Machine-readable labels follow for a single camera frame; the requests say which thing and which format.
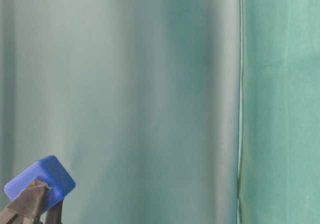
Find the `clamp jaw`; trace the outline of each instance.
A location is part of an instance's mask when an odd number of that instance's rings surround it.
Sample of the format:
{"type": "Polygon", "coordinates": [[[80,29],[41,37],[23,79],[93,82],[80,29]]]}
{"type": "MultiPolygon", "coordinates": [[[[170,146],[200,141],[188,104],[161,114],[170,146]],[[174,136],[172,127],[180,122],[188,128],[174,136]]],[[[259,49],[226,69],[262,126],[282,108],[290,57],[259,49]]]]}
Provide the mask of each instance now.
{"type": "MultiPolygon", "coordinates": [[[[31,181],[16,199],[0,212],[0,224],[42,224],[40,216],[48,190],[46,182],[37,178],[31,181]]],[[[62,224],[62,203],[63,199],[48,210],[45,224],[62,224]]]]}

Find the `green curtain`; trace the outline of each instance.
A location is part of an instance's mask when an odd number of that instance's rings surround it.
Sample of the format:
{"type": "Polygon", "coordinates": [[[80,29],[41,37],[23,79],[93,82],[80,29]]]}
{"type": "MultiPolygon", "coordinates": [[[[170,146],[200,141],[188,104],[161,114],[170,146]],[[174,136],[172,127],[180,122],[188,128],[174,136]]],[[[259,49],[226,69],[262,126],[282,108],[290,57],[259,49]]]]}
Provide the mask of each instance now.
{"type": "Polygon", "coordinates": [[[320,0],[243,0],[239,221],[319,223],[320,0]]]}
{"type": "Polygon", "coordinates": [[[1,186],[54,154],[63,223],[235,223],[239,0],[0,5],[1,186]]]}

